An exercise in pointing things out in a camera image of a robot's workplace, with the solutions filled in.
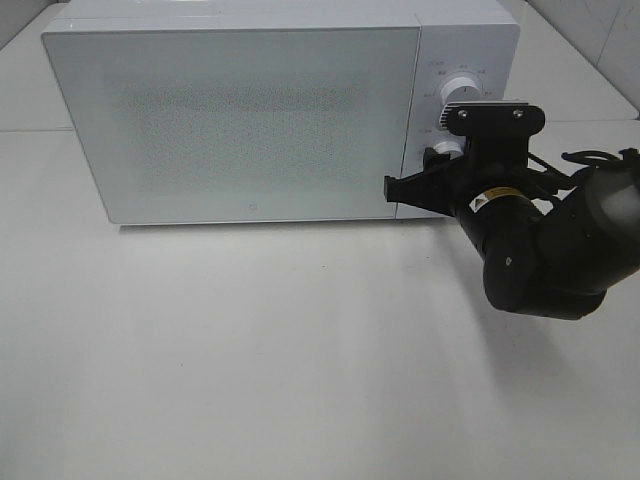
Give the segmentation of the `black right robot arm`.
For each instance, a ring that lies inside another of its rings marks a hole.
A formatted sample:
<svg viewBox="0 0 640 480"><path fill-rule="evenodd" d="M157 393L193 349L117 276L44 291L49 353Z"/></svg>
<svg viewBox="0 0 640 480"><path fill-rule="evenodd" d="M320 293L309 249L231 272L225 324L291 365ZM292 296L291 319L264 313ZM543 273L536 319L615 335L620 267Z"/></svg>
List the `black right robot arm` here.
<svg viewBox="0 0 640 480"><path fill-rule="evenodd" d="M576 320L639 270L639 152L565 152L565 174L524 140L452 158L425 150L422 208L454 218L496 309Z"/></svg>

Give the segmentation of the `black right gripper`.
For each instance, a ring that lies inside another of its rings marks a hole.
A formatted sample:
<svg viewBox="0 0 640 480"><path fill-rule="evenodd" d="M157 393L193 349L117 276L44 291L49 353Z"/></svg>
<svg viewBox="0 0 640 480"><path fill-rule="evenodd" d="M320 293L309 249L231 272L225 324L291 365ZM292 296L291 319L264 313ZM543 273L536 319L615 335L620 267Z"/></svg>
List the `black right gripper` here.
<svg viewBox="0 0 640 480"><path fill-rule="evenodd" d="M428 147L422 172L384 177L385 200L454 217L462 225L534 225L540 210L531 201L529 139L468 137L456 157Z"/></svg>

